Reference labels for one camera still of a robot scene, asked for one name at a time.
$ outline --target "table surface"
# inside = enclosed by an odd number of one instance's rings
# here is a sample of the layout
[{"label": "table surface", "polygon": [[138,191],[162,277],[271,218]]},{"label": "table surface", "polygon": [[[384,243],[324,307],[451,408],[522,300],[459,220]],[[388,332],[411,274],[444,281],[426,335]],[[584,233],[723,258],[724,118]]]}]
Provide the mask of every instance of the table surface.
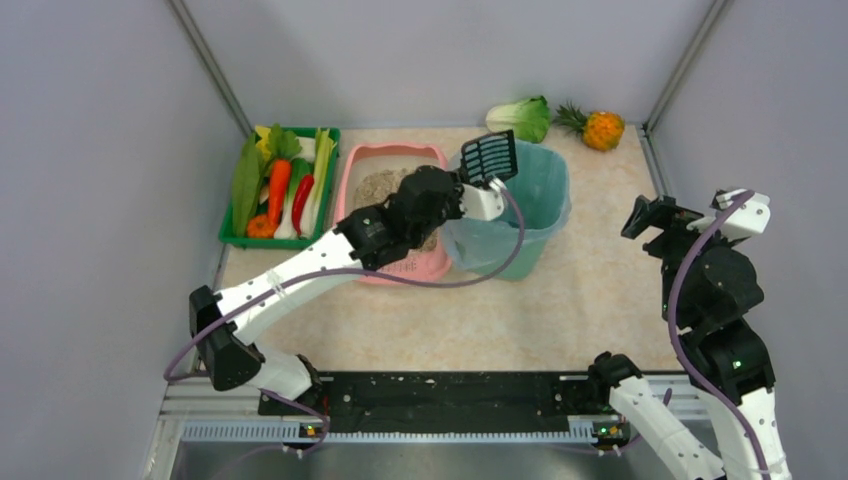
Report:
[{"label": "table surface", "polygon": [[[432,144],[450,158],[483,133],[343,130],[335,179],[361,143]],[[655,196],[635,127],[607,153],[558,128],[544,145],[566,159],[573,207],[529,277],[450,290],[351,282],[280,319],[260,348],[304,354],[319,370],[584,370],[606,350],[644,370],[679,369],[660,317],[660,262],[641,250],[652,232],[636,241],[620,236],[634,199]],[[222,286],[295,253],[230,248]],[[443,281],[472,277],[451,270]]]}]

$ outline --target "pink litter box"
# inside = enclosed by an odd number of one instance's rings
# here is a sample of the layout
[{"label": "pink litter box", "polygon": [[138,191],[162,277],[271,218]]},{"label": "pink litter box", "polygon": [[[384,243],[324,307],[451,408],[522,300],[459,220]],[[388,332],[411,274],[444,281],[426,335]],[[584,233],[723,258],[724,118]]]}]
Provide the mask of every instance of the pink litter box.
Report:
[{"label": "pink litter box", "polygon": [[[345,163],[336,202],[335,222],[338,223],[354,209],[357,187],[373,174],[387,170],[413,171],[421,165],[434,165],[447,169],[447,159],[437,147],[415,143],[381,143],[357,145]],[[451,259],[445,252],[440,238],[430,251],[411,251],[403,260],[391,263],[380,271],[398,277],[425,282],[441,279],[451,267]],[[359,281],[380,285],[396,285],[396,282],[381,278],[363,277]]]}]

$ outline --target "green plastic basket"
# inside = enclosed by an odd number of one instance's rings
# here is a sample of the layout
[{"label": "green plastic basket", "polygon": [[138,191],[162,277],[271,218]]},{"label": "green plastic basket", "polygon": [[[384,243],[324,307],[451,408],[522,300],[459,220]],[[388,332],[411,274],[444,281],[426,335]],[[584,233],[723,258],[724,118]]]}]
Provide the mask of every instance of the green plastic basket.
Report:
[{"label": "green plastic basket", "polygon": [[[317,128],[307,127],[283,127],[285,130],[293,131],[298,137],[315,138]],[[333,191],[333,183],[336,175],[336,160],[339,158],[339,141],[341,140],[341,132],[338,128],[330,129],[330,138],[336,142],[335,148],[330,153],[330,163],[327,165],[327,181],[324,182],[324,191],[321,192],[321,203],[318,206],[318,219],[315,224],[315,232],[311,238],[300,238],[297,240],[278,240],[275,238],[247,238],[237,237],[233,233],[233,205],[227,207],[227,214],[224,215],[224,223],[221,224],[221,231],[218,232],[218,239],[223,243],[229,243],[241,248],[279,248],[288,250],[302,250],[309,245],[312,245],[316,240],[324,234],[324,219],[329,210],[330,194]]]}]

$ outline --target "carrot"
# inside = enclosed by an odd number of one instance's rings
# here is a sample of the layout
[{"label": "carrot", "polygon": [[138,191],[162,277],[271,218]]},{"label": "carrot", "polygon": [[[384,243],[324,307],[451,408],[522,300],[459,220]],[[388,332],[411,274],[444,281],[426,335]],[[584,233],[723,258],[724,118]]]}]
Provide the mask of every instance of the carrot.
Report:
[{"label": "carrot", "polygon": [[280,214],[283,212],[283,200],[286,198],[289,177],[291,177],[291,163],[283,158],[277,159],[274,162],[274,166],[271,167],[271,183],[268,196],[268,219],[274,225],[280,223]]}]

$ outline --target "red chili pepper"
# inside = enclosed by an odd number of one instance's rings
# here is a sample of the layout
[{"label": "red chili pepper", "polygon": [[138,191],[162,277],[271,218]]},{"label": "red chili pepper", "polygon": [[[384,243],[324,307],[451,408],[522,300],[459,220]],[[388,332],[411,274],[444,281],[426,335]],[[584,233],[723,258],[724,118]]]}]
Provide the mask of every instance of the red chili pepper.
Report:
[{"label": "red chili pepper", "polygon": [[315,177],[312,174],[304,175],[300,180],[300,185],[297,186],[297,191],[294,193],[294,202],[292,202],[292,225],[297,236],[300,236],[300,217],[303,215],[303,206],[306,205],[306,199],[309,197],[309,192],[312,190],[312,185],[315,185]]}]

